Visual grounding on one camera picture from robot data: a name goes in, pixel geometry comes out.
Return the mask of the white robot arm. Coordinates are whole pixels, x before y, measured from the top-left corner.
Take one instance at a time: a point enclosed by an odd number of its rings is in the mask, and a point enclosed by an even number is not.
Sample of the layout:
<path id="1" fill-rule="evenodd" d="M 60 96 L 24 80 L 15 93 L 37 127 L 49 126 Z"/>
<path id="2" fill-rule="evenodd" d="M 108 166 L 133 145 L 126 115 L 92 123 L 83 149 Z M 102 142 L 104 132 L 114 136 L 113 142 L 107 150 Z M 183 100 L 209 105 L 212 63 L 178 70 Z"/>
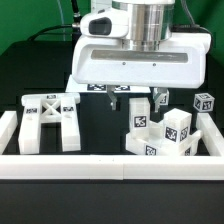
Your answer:
<path id="1" fill-rule="evenodd" d="M 118 85 L 198 88 L 205 79 L 211 35 L 193 25 L 173 28 L 175 0 L 113 0 L 85 15 L 73 54 L 79 84 L 106 87 L 113 104 Z"/>

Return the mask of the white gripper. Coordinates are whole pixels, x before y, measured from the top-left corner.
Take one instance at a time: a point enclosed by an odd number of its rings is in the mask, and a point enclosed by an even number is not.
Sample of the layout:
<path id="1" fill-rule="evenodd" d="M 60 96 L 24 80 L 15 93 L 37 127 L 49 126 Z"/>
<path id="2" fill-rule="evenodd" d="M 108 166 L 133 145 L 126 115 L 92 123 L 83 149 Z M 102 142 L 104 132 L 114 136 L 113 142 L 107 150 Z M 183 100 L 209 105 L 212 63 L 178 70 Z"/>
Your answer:
<path id="1" fill-rule="evenodd" d="M 156 112 L 164 105 L 159 89 L 198 88 L 205 79 L 207 33 L 173 33 L 156 51 L 132 51 L 120 39 L 83 36 L 75 46 L 72 76 L 80 84 L 107 85 L 112 110 L 117 109 L 114 85 L 158 87 L 153 89 Z"/>

